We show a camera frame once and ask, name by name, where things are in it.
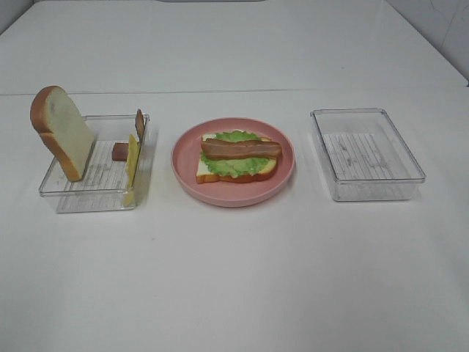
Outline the green lettuce leaf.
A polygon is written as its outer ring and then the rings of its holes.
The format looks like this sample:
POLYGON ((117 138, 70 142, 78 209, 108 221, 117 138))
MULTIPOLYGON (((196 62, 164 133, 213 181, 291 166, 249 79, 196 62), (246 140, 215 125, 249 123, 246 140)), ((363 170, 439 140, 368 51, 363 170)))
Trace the green lettuce leaf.
MULTIPOLYGON (((269 141, 268 138, 259 137, 255 133, 248 131, 234 130, 230 132, 206 133, 202 136, 202 141, 206 139, 220 139, 227 142, 240 142, 246 140, 269 141)), ((266 174, 275 169, 276 158, 244 158, 229 160, 213 160, 206 157, 201 152, 199 157, 197 177, 215 175, 219 177, 231 177, 240 179, 244 175, 254 176, 266 174)))

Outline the bread slice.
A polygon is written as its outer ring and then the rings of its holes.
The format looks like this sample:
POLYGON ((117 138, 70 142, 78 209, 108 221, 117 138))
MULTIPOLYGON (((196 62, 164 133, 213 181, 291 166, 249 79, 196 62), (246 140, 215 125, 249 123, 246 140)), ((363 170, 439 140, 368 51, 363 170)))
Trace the bread slice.
POLYGON ((30 120, 67 179, 81 180, 95 135, 68 94, 59 86, 42 88, 32 101, 30 120))
POLYGON ((234 130, 201 138, 197 183, 251 183, 273 176, 282 147, 267 137, 234 130))

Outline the bacon strip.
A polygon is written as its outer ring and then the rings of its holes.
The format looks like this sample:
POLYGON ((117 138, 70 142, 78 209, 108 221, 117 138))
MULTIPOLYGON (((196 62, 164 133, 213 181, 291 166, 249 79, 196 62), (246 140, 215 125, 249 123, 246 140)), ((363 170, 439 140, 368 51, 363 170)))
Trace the bacon strip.
MULTIPOLYGON (((140 146, 145 132, 145 121, 141 109, 137 109, 135 118, 135 128, 138 136, 137 145, 140 146)), ((116 142, 113 146, 111 158, 113 161, 125 161, 128 158, 130 150, 130 140, 128 142, 116 142)))
POLYGON ((279 143, 262 140, 227 142, 220 139, 206 139, 202 141, 201 147, 206 157, 213 160, 278 158, 282 154, 279 143))

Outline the yellow cheese slice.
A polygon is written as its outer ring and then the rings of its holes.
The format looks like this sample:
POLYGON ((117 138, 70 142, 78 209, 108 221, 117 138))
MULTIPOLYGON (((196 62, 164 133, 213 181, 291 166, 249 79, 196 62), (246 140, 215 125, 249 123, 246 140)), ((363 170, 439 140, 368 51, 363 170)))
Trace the yellow cheese slice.
POLYGON ((129 135, 128 139, 128 156, 126 159, 125 171, 128 176, 126 185, 127 193, 123 199, 123 206, 128 208, 135 203, 135 197, 133 194, 133 183, 135 179, 136 167, 140 153, 140 143, 136 140, 133 134, 129 135))

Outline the pink round plate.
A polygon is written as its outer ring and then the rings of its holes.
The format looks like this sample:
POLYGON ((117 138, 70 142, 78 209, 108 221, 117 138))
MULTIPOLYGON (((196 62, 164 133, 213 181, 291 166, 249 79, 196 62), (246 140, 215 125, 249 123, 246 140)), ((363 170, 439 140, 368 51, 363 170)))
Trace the pink round plate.
POLYGON ((180 185, 191 196, 211 205, 242 207, 269 199, 285 187, 295 167, 295 153, 291 141, 276 127, 258 120, 227 117, 203 122, 184 132, 171 152, 171 165, 180 185), (202 136, 237 129, 267 137, 282 146, 282 157, 275 174, 267 180, 251 183, 198 184, 196 171, 202 136))

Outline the right clear plastic tray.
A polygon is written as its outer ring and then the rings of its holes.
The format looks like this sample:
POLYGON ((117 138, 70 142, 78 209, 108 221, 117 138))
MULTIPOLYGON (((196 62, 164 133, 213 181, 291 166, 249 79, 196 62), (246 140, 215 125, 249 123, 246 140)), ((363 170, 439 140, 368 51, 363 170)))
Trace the right clear plastic tray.
POLYGON ((409 200, 426 175, 383 109, 318 109, 315 147, 337 202, 409 200))

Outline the clear plastic tray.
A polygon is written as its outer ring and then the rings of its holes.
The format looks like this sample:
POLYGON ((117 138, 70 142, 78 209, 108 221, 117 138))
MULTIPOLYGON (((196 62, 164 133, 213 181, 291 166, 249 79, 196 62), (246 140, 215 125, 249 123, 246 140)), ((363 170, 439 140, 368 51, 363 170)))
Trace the clear plastic tray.
POLYGON ((315 147, 337 202, 409 200, 426 175, 383 109, 318 109, 315 147))
POLYGON ((84 120, 95 133, 95 143, 83 178, 70 182, 53 159, 40 184, 40 196, 57 213, 130 210, 141 204, 147 198, 158 137, 149 115, 143 118, 145 131, 132 186, 128 186, 126 162, 114 161, 111 152, 117 142, 127 143, 129 135, 137 135, 135 114, 88 115, 84 120))

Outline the left clear plastic tray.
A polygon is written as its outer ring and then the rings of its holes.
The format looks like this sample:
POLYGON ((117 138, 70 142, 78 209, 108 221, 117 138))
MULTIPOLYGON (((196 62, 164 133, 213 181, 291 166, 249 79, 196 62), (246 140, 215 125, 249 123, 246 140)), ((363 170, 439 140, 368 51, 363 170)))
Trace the left clear plastic tray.
POLYGON ((40 196, 57 213, 130 210, 141 204, 147 198, 158 137, 149 115, 143 118, 145 131, 132 186, 128 186, 126 162, 114 161, 111 152, 117 142, 127 143, 129 135, 137 135, 135 114, 88 115, 84 120, 95 133, 95 143, 83 178, 70 182, 53 159, 40 184, 40 196))

